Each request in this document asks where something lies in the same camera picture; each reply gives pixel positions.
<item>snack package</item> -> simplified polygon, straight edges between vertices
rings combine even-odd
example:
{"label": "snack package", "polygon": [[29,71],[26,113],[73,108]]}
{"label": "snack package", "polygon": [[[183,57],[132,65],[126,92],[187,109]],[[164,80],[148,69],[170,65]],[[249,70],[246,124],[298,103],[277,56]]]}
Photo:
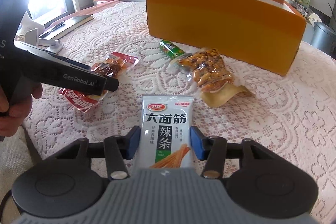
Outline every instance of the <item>snack package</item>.
{"label": "snack package", "polygon": [[201,50],[188,58],[178,61],[181,66],[191,70],[191,77],[202,92],[216,92],[225,83],[234,81],[225,68],[224,60],[217,49]]}
{"label": "snack package", "polygon": [[193,97],[145,95],[135,168],[192,167]]}
{"label": "snack package", "polygon": [[246,87],[233,85],[234,77],[217,49],[190,54],[166,40],[160,42],[159,48],[172,59],[170,64],[178,64],[189,72],[188,80],[197,84],[201,99],[209,107],[220,107],[240,92],[252,95]]}
{"label": "snack package", "polygon": [[[91,67],[91,71],[108,77],[117,78],[123,72],[133,68],[139,62],[139,58],[123,54],[121,52],[112,52],[106,57],[106,60],[97,62]],[[65,98],[81,112],[87,112],[89,109],[97,105],[108,93],[104,90],[99,95],[87,95],[76,90],[60,89],[58,94]]]}

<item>gray gripper base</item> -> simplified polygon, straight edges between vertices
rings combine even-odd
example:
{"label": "gray gripper base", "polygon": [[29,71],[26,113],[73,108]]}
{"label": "gray gripper base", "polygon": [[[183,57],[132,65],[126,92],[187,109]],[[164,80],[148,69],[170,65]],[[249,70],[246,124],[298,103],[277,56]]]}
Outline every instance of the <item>gray gripper base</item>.
{"label": "gray gripper base", "polygon": [[15,224],[317,224],[308,213],[269,219],[236,205],[218,180],[192,169],[140,169],[133,177],[110,182],[102,198],[74,216],[41,219],[27,214]]}

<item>pen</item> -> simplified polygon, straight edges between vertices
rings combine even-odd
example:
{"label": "pen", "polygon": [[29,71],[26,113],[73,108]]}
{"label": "pen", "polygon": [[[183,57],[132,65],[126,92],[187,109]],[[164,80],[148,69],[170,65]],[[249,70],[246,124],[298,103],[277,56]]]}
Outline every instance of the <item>pen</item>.
{"label": "pen", "polygon": [[45,33],[43,33],[42,35],[40,35],[39,38],[44,38],[44,37],[46,37],[46,36],[47,36],[48,34],[50,34],[52,31],[56,30],[58,27],[61,27],[64,23],[65,23],[65,21],[62,21],[62,22],[58,23],[57,25],[55,25],[54,27],[52,27],[52,28],[50,29],[50,31],[45,32]]}

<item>gray trash can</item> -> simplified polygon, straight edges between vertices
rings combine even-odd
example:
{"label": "gray trash can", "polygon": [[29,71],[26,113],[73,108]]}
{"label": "gray trash can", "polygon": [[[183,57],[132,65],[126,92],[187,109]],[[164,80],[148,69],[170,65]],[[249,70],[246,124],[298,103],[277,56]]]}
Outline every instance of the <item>gray trash can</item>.
{"label": "gray trash can", "polygon": [[314,31],[310,44],[330,55],[333,42],[336,40],[336,33],[332,28],[321,22],[315,22]]}

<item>卫龙 logo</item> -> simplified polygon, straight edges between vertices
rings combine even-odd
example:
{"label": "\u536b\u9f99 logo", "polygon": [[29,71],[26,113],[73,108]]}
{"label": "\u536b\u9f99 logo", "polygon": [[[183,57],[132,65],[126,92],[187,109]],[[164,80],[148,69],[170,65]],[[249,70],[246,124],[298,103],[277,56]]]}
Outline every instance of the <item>卫龙 logo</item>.
{"label": "\u536b\u9f99 logo", "polygon": [[165,110],[167,106],[165,104],[149,104],[147,105],[147,109],[151,111],[162,111]]}

